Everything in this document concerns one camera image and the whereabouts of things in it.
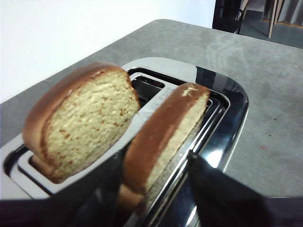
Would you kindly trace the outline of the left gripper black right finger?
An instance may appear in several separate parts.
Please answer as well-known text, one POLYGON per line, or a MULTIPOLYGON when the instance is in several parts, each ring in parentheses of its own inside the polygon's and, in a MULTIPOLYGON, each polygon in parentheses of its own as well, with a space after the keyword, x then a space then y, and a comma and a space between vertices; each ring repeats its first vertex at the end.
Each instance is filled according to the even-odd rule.
POLYGON ((189 180, 204 227, 301 227, 303 199, 269 198, 189 154, 189 180))

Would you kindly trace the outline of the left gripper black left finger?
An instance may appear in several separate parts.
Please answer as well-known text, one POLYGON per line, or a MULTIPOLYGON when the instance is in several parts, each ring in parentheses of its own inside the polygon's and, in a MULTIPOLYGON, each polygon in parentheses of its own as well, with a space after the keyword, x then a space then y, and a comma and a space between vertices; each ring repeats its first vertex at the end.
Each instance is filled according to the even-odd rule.
POLYGON ((110 227, 124 154, 117 152, 83 178, 45 200, 0 203, 2 227, 110 227))

